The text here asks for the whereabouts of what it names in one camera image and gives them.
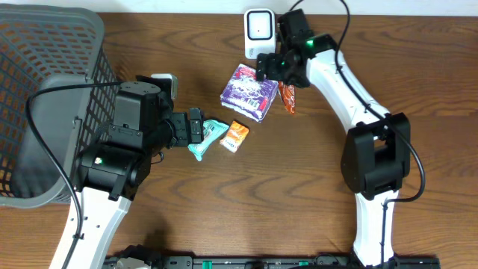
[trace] wooden table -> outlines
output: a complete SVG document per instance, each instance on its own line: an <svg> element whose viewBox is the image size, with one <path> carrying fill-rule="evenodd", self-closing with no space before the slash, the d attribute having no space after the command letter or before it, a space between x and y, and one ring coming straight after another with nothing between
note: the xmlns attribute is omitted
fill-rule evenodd
<svg viewBox="0 0 478 269"><path fill-rule="evenodd" d="M231 154L215 143L204 160L165 152L140 186L110 254L130 244L198 256L314 256L346 253L356 205L339 161L345 132L317 90L297 91L292 117L277 99L263 123L219 101L243 56L240 15L102 14L105 51L116 74L171 72L177 111L240 120L250 133ZM309 16L335 38L344 16ZM476 18L354 16L343 52L367 90L404 112L427 172L426 192L394 213L394 250L436 254L443 268L476 268L478 255L478 21ZM419 185L412 164L400 191ZM66 221L66 205L0 208L2 268L46 268Z"/></svg>

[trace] white power adapter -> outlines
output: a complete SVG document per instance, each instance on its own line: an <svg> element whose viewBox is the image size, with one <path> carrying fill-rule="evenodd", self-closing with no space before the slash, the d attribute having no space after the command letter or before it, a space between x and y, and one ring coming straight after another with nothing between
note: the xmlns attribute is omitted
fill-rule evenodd
<svg viewBox="0 0 478 269"><path fill-rule="evenodd" d="M276 52L276 24L274 12L255 8L244 14L244 39L246 58L257 59L259 53Z"/></svg>

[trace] green connector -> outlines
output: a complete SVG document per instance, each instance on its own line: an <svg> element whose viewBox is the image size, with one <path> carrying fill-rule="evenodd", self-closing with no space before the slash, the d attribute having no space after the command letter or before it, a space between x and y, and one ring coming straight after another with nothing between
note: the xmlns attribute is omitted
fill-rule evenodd
<svg viewBox="0 0 478 269"><path fill-rule="evenodd" d="M202 262L202 269L212 269L212 262L203 261Z"/></svg>

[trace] orange candy wrapper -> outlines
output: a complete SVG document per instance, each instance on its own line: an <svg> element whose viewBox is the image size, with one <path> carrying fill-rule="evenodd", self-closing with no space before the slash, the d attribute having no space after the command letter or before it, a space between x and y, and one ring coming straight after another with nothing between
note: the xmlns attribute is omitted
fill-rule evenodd
<svg viewBox="0 0 478 269"><path fill-rule="evenodd" d="M286 85L284 82L279 82L279 93L281 94L282 102L285 105L285 110L290 114L296 113L296 88L293 85Z"/></svg>
<svg viewBox="0 0 478 269"><path fill-rule="evenodd" d="M242 141L246 139L247 134L249 134L249 129L246 126L233 121L226 136L221 139L220 144L232 153L236 153Z"/></svg>

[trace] wire mesh basket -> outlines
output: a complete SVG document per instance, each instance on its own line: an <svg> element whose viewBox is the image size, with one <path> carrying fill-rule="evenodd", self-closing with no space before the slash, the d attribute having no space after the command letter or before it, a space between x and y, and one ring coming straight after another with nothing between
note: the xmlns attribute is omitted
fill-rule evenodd
<svg viewBox="0 0 478 269"><path fill-rule="evenodd" d="M0 205L68 202L60 174L25 117L28 95L47 87L116 81L102 49L102 20L81 8L0 4ZM114 114L118 86L35 99L32 115L65 171Z"/></svg>

